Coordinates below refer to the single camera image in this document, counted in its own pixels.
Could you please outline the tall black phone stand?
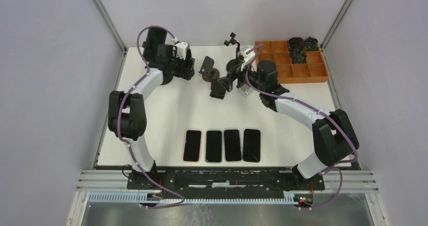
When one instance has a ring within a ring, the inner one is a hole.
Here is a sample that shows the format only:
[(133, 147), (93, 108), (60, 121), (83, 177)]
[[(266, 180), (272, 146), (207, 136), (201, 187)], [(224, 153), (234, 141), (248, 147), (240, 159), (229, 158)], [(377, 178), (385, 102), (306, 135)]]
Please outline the tall black phone stand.
[(150, 71), (157, 69), (162, 72), (163, 81), (161, 85), (166, 85), (173, 79), (173, 49), (174, 46), (171, 44), (158, 45), (156, 57), (151, 62), (148, 62)]
[(225, 40), (224, 45), (225, 46), (237, 45), (236, 50), (235, 50), (235, 58), (229, 61), (229, 62), (236, 62), (237, 63), (237, 53), (238, 53), (238, 51), (241, 50), (241, 48), (240, 48), (241, 45), (235, 39), (235, 37), (236, 37), (236, 34), (234, 32), (231, 32), (230, 39), (229, 40)]

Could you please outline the black phone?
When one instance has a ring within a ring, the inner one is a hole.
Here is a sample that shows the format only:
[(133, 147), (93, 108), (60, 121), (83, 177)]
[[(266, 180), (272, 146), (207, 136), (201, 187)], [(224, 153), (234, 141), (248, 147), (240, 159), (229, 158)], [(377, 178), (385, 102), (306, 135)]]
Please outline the black phone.
[(154, 60), (157, 54), (157, 47), (160, 44), (165, 44), (167, 31), (158, 27), (148, 29), (146, 40), (143, 42), (144, 48), (143, 57), (147, 62)]
[(256, 129), (245, 129), (243, 138), (242, 159), (245, 162), (260, 162), (261, 132)]
[(242, 160), (241, 141), (239, 130), (224, 131), (225, 160), (238, 162)]

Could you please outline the clear case phone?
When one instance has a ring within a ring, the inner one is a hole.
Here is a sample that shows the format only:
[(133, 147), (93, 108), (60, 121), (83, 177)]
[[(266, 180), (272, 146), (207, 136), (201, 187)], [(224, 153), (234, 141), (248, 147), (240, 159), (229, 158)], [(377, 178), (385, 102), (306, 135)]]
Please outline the clear case phone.
[(205, 161), (220, 163), (223, 160), (222, 131), (210, 130), (206, 133)]

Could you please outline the pink case phone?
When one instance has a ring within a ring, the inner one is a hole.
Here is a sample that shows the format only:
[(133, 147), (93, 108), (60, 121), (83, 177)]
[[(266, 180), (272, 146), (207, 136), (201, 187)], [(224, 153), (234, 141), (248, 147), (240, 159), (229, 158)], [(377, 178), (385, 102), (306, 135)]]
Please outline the pink case phone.
[(185, 162), (200, 161), (202, 132), (199, 130), (188, 130), (185, 134), (183, 160)]

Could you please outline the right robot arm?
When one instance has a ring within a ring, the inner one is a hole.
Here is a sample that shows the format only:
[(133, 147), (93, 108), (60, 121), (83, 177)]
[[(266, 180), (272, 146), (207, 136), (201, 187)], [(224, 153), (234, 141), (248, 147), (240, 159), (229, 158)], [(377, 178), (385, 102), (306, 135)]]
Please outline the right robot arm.
[(261, 61), (253, 70), (250, 64), (233, 59), (226, 71), (227, 85), (237, 81), (237, 88), (244, 93), (248, 89), (257, 91), (264, 106), (293, 118), (312, 132), (313, 153), (292, 168), (291, 182), (296, 189), (306, 189), (313, 176), (328, 172), (334, 165), (357, 160), (359, 142), (347, 113), (321, 109), (296, 97), (279, 83), (274, 62)]

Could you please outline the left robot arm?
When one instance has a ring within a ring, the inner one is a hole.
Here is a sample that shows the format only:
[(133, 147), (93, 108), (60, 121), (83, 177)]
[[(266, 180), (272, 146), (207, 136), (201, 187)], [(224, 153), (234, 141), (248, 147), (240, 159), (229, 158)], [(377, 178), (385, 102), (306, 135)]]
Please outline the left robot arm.
[(155, 160), (151, 156), (144, 133), (147, 127), (145, 100), (162, 85), (175, 77), (190, 80), (194, 76), (194, 62), (190, 44), (177, 41), (175, 44), (159, 44), (155, 49), (148, 45), (137, 48), (144, 59), (146, 70), (127, 91), (114, 90), (109, 95), (108, 128), (127, 147), (133, 160), (133, 168), (142, 172), (139, 183), (146, 189), (158, 185), (158, 175), (152, 170)]

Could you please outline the silver metal phone stand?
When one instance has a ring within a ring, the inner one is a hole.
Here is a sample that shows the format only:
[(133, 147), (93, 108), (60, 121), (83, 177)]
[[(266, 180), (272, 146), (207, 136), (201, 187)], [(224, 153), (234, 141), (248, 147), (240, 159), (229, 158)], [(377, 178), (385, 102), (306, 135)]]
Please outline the silver metal phone stand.
[(241, 87), (237, 88), (237, 90), (243, 97), (247, 97), (253, 92), (253, 89), (248, 84), (243, 84)]

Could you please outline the small black folding stand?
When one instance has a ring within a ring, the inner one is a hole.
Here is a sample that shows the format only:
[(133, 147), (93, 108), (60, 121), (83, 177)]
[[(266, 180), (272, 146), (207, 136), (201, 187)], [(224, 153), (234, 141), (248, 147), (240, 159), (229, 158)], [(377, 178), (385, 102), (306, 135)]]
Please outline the small black folding stand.
[(230, 79), (227, 77), (213, 79), (211, 81), (210, 90), (210, 97), (224, 99), (226, 93), (231, 91)]

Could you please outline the black phone on tall stand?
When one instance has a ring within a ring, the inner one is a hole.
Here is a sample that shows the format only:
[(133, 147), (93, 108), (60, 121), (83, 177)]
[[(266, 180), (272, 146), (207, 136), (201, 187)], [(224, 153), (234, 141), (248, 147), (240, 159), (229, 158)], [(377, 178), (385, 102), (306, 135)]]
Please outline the black phone on tall stand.
[(144, 48), (143, 57), (147, 62), (154, 60), (157, 54), (157, 47), (160, 44), (165, 44), (167, 31), (158, 27), (148, 29), (146, 40), (143, 42)]

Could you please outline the wooden compartment tray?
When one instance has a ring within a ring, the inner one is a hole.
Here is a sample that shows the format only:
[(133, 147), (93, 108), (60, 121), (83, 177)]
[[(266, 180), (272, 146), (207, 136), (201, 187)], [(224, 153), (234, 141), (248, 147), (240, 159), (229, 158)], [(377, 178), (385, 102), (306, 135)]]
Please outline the wooden compartment tray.
[(324, 58), (320, 49), (306, 52), (305, 63), (292, 63), (291, 52), (288, 50), (288, 42), (257, 41), (255, 46), (263, 44), (256, 63), (260, 61), (272, 61), (276, 64), (278, 81), (281, 84), (297, 83), (324, 83), (329, 79)]

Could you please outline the black mounting base plate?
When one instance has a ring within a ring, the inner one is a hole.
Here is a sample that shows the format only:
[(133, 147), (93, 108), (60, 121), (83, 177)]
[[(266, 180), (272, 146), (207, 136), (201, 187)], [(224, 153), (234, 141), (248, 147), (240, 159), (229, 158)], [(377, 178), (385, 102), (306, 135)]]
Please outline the black mounting base plate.
[(322, 176), (300, 179), (290, 167), (173, 167), (132, 169), (129, 190), (159, 190), (163, 199), (281, 199), (288, 192), (322, 191)]

